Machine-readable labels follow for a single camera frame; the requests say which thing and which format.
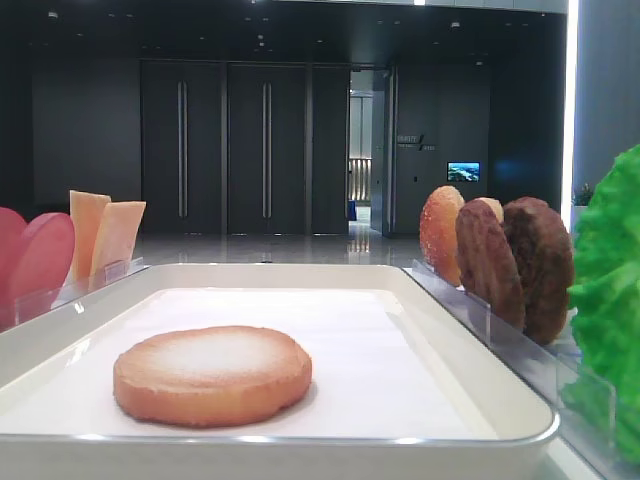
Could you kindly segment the inner brown meat patty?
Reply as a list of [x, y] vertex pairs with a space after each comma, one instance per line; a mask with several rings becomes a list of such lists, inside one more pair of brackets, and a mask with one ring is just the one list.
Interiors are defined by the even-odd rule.
[[524, 295], [503, 227], [486, 201], [474, 199], [459, 211], [455, 231], [457, 263], [465, 290], [489, 304], [493, 314], [521, 331]]

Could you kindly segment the brown meat patty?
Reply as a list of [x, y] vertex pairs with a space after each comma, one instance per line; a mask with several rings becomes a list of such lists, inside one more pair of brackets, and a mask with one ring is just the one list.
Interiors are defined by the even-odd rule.
[[457, 263], [465, 290], [489, 304], [493, 314], [521, 331], [524, 295], [503, 227], [486, 201], [474, 199], [459, 211], [455, 231]]
[[575, 279], [571, 236], [560, 214], [533, 197], [507, 203], [503, 226], [524, 294], [524, 333], [547, 345], [566, 323]]

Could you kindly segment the bread slice on tray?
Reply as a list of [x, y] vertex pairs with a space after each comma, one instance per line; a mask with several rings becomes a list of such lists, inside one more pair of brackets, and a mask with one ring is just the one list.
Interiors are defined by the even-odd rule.
[[313, 363], [289, 335], [220, 326], [152, 336], [113, 366], [113, 394], [145, 422], [210, 428], [269, 419], [302, 400]]

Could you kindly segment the inner orange cheese slice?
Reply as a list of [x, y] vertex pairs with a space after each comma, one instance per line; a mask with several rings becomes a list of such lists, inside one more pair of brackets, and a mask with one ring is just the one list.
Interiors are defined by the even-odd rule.
[[91, 290], [102, 287], [113, 272], [125, 274], [129, 270], [145, 208], [144, 201], [110, 202], [105, 206], [92, 255]]

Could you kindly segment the orange cheese slice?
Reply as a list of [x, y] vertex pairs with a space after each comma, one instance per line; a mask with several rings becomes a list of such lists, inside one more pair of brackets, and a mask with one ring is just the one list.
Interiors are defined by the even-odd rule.
[[113, 272], [125, 274], [129, 270], [145, 208], [144, 201], [110, 202], [105, 206], [92, 255], [91, 290], [102, 287]]
[[75, 248], [71, 265], [74, 282], [90, 276], [93, 251], [103, 211], [111, 202], [109, 195], [69, 191], [70, 217], [74, 224]]

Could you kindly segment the outer brown meat patty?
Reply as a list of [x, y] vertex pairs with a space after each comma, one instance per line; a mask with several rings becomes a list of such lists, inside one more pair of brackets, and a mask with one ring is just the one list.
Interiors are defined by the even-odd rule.
[[560, 214], [533, 197], [507, 203], [503, 226], [524, 294], [524, 333], [547, 345], [566, 323], [575, 279], [571, 236]]

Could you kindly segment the inner red tomato slice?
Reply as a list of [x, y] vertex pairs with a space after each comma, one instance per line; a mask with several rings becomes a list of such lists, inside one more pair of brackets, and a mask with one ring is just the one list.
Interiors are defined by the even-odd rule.
[[75, 249], [70, 216], [53, 212], [32, 220], [9, 247], [1, 264], [1, 302], [60, 288]]

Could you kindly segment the red tomato slice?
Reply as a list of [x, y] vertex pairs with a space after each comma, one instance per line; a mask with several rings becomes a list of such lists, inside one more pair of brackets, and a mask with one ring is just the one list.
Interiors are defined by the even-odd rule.
[[53, 212], [32, 220], [9, 247], [1, 264], [1, 302], [60, 288], [75, 249], [70, 216]]
[[14, 298], [14, 281], [18, 278], [22, 234], [27, 222], [16, 211], [1, 208], [1, 305], [5, 306]]

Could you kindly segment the green lettuce leaf in rack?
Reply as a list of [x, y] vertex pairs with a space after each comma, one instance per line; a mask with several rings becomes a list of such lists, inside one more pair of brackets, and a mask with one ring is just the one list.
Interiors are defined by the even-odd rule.
[[618, 155], [576, 226], [572, 333], [586, 371], [564, 401], [639, 462], [639, 149]]

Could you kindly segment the dark double doors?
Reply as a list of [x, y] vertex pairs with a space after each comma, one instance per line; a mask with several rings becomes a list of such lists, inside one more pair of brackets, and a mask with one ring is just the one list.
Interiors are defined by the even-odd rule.
[[169, 234], [342, 234], [343, 66], [145, 61], [144, 228]]

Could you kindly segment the white rectangular metal tray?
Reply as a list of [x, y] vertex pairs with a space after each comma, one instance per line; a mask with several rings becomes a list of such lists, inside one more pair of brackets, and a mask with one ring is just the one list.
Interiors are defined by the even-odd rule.
[[[311, 356], [297, 406], [260, 424], [139, 423], [112, 368], [157, 334], [268, 327]], [[557, 411], [406, 272], [155, 266], [1, 336], [5, 479], [531, 479]]]

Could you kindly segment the outer bun top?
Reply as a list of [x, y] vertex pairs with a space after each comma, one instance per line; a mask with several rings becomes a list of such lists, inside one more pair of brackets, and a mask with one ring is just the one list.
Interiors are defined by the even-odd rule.
[[493, 211], [496, 216], [498, 223], [502, 224], [504, 222], [504, 210], [502, 204], [494, 198], [489, 197], [479, 197], [479, 200], [483, 201], [489, 208]]

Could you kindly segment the left clear acrylic rack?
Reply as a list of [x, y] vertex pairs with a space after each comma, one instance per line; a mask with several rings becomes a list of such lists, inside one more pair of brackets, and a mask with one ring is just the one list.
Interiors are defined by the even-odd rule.
[[143, 258], [118, 261], [97, 270], [93, 276], [82, 280], [67, 280], [61, 287], [41, 290], [18, 297], [1, 306], [1, 331], [7, 331], [49, 311], [76, 301], [146, 268]]

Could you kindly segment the clear acrylic rack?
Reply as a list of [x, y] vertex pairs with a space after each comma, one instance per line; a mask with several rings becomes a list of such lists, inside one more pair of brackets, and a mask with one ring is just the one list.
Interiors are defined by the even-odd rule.
[[639, 464], [626, 460], [620, 443], [624, 431], [639, 435], [639, 414], [627, 409], [612, 384], [582, 364], [570, 328], [552, 345], [540, 346], [431, 266], [415, 260], [407, 272], [560, 414], [559, 438], [537, 469], [537, 479], [639, 477]]
[[76, 301], [146, 268], [143, 258], [118, 261], [97, 270], [93, 276], [82, 280], [67, 280], [61, 287], [41, 290], [18, 297], [1, 306], [1, 331], [7, 331], [49, 311]]

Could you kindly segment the wall screen display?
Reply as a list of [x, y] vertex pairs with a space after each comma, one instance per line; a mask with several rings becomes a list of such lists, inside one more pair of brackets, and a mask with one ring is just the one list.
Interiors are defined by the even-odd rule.
[[478, 162], [448, 162], [448, 182], [478, 182], [480, 180], [480, 164]]

